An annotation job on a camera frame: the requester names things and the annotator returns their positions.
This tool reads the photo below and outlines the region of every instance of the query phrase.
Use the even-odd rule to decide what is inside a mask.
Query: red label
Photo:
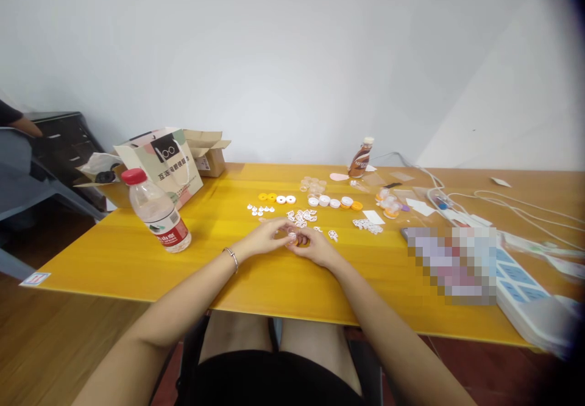
[[[187,226],[185,226],[183,219],[181,219],[169,232],[155,235],[163,246],[174,246],[183,241],[188,233]]]

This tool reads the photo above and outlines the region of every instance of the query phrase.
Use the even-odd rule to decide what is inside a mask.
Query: floor
[[[92,225],[93,220],[50,205],[40,222],[19,232],[4,249],[39,267]],[[21,288],[0,275],[0,404],[71,404],[87,377],[147,304]],[[353,340],[366,340],[349,329]],[[422,337],[480,406],[525,405],[556,359],[528,349]],[[154,406],[176,398],[182,344],[155,394]],[[385,384],[385,404],[393,405]]]

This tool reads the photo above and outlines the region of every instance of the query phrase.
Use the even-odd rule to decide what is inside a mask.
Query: small brown bottle
[[[372,144],[374,138],[364,138],[364,143],[361,145],[360,151],[352,160],[352,164],[349,166],[350,177],[362,177],[366,171],[367,163],[370,162],[370,150],[372,150]]]

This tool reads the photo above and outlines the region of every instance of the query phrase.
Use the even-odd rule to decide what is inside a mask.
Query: electrical cable
[[[558,223],[558,222],[553,222],[553,221],[546,220],[546,219],[542,219],[542,218],[539,218],[539,217],[535,217],[532,214],[528,213],[527,211],[525,211],[525,210],[523,210],[521,208],[517,208],[517,207],[513,207],[513,206],[509,205],[508,203],[504,202],[503,200],[496,199],[496,198],[486,198],[486,197],[479,196],[477,194],[478,193],[496,194],[497,196],[501,196],[501,197],[504,197],[504,198],[507,198],[507,199],[516,201],[516,202],[521,203],[523,205],[527,205],[527,206],[530,206],[530,207],[533,207],[533,208],[537,208],[537,209],[542,210],[542,211],[545,211],[545,212],[550,212],[552,214],[557,214],[559,216],[563,216],[563,217],[569,218],[571,220],[575,220],[576,222],[585,224],[585,221],[583,221],[583,220],[580,220],[580,219],[578,219],[576,217],[569,216],[569,215],[566,215],[566,214],[563,214],[563,213],[559,213],[557,211],[549,210],[549,209],[542,208],[542,207],[537,206],[537,205],[533,205],[533,204],[530,204],[530,203],[527,203],[527,202],[523,202],[521,200],[514,199],[512,197],[506,196],[505,194],[496,193],[494,191],[477,190],[477,191],[475,191],[473,193],[473,196],[469,196],[468,194],[462,194],[462,193],[445,194],[445,193],[442,192],[442,190],[445,188],[445,184],[438,177],[436,177],[434,174],[432,174],[431,172],[429,172],[427,169],[421,167],[420,165],[416,165],[416,164],[411,163],[406,158],[404,158],[404,156],[401,153],[399,153],[399,152],[386,153],[386,154],[383,154],[381,156],[376,156],[375,158],[372,158],[371,160],[378,159],[378,158],[381,158],[381,157],[384,157],[384,156],[390,156],[390,155],[397,155],[401,159],[402,163],[405,166],[409,166],[409,167],[412,167],[412,168],[417,168],[417,169],[421,170],[423,173],[428,174],[430,176],[431,180],[433,181],[434,188],[431,188],[431,189],[429,189],[427,191],[427,199],[429,200],[429,202],[431,202],[434,205],[435,208],[437,208],[437,211],[439,212],[439,214],[441,214],[441,216],[443,216],[447,221],[449,221],[449,223],[451,223],[451,225],[453,225],[455,227],[461,227],[461,226],[459,226],[456,222],[454,222],[454,220],[450,219],[449,217],[447,217],[443,213],[441,213],[442,210],[439,208],[439,206],[437,205],[437,203],[435,203],[435,201],[432,200],[432,198],[430,196],[430,194],[431,194],[432,191],[435,191],[436,190],[436,191],[441,192],[444,196],[446,196],[453,203],[453,205],[456,205],[459,208],[461,208],[463,210],[463,212],[466,215],[468,215],[468,216],[470,216],[470,214],[467,212],[467,210],[461,204],[455,202],[453,199],[450,198],[452,195],[459,195],[459,196],[464,196],[464,197],[473,198],[473,199],[481,199],[481,200],[485,200],[486,202],[490,202],[490,203],[493,203],[493,204],[496,204],[496,205],[499,205],[499,206],[507,207],[510,210],[512,210],[512,212],[514,212],[518,217],[524,219],[526,222],[530,223],[534,227],[537,227],[538,229],[540,229],[541,231],[545,232],[546,234],[548,234],[549,236],[553,237],[554,239],[556,239],[558,241],[561,241],[561,242],[563,242],[563,243],[565,243],[565,244],[567,244],[567,245],[569,245],[569,246],[571,246],[571,247],[573,247],[575,249],[578,249],[579,251],[585,251],[584,248],[581,248],[581,247],[579,247],[579,246],[577,246],[577,245],[575,245],[573,243],[569,243],[567,240],[563,240],[562,238],[557,237],[555,234],[547,231],[542,226],[540,226],[540,225],[536,224],[535,222],[529,220],[527,217],[525,217],[522,214],[524,213],[527,216],[529,216],[530,218],[533,218],[533,219],[536,219],[536,220],[540,220],[540,221],[543,221],[543,222],[546,222],[546,223],[558,225],[558,226],[563,226],[563,227],[566,227],[566,228],[569,228],[569,229],[575,229],[575,230],[579,230],[579,231],[585,232],[584,229],[577,228],[577,227],[574,227],[574,226],[565,225],[565,224]]]

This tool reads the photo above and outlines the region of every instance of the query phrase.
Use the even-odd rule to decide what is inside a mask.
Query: yellow table
[[[380,168],[377,173],[391,183],[396,182],[389,175],[393,171],[415,178],[399,188],[431,186],[428,176],[414,168]],[[448,192],[469,194],[478,189],[494,190],[569,214],[583,209],[585,179],[582,173],[461,169],[433,169],[431,172],[447,185]],[[347,182],[333,182],[328,178],[330,173],[343,173],[343,168],[228,164],[221,177],[204,178],[204,187],[180,210],[193,234],[193,242],[184,252],[165,252],[132,209],[119,209],[44,265],[39,272],[51,275],[39,288],[155,301],[258,225],[258,217],[253,217],[246,206],[264,204],[257,199],[259,193],[297,197],[294,205],[274,204],[277,211],[267,217],[308,208],[306,193],[299,191],[304,176],[326,179],[327,194],[333,198],[350,196],[362,202],[366,210],[380,210],[375,206],[373,194],[362,193]],[[505,179],[513,188],[497,186],[489,180],[491,176]],[[559,192],[561,185],[565,188],[562,193]],[[534,241],[548,239],[509,210],[474,199],[459,201],[470,213],[494,222],[499,229]],[[438,296],[437,288],[422,275],[414,258],[407,256],[406,242],[398,230],[406,226],[444,226],[445,220],[437,213],[428,218],[416,212],[402,213],[395,221],[386,219],[384,232],[374,235],[353,226],[353,219],[364,218],[361,212],[329,207],[317,209],[318,221],[314,225],[321,226],[325,233],[332,229],[337,231],[336,248],[416,332],[528,346],[497,306],[446,305],[445,297]],[[551,225],[547,228],[579,243],[579,234],[574,231],[559,230]],[[545,262],[520,254],[514,256],[551,293],[578,297],[578,286],[566,282]],[[286,249],[245,262],[211,307],[356,324],[333,276]]]

